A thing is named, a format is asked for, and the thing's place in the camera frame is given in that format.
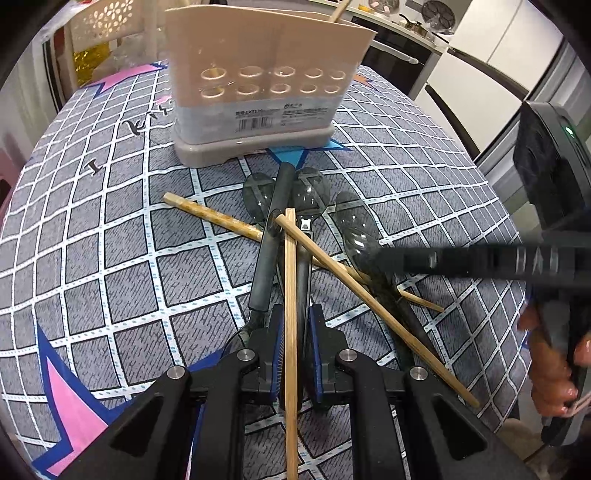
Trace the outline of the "person right hand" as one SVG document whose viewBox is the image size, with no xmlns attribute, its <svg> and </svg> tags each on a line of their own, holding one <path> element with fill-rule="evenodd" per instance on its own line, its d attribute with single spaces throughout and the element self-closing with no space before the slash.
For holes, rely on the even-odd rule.
<svg viewBox="0 0 591 480">
<path fill-rule="evenodd" d="M 518 329 L 528 333 L 531 356 L 528 376 L 536 410 L 544 417 L 564 417 L 568 405 L 578 396 L 578 389 L 570 380 L 572 371 L 566 357 L 547 343 L 535 305 L 524 309 Z"/>
</svg>

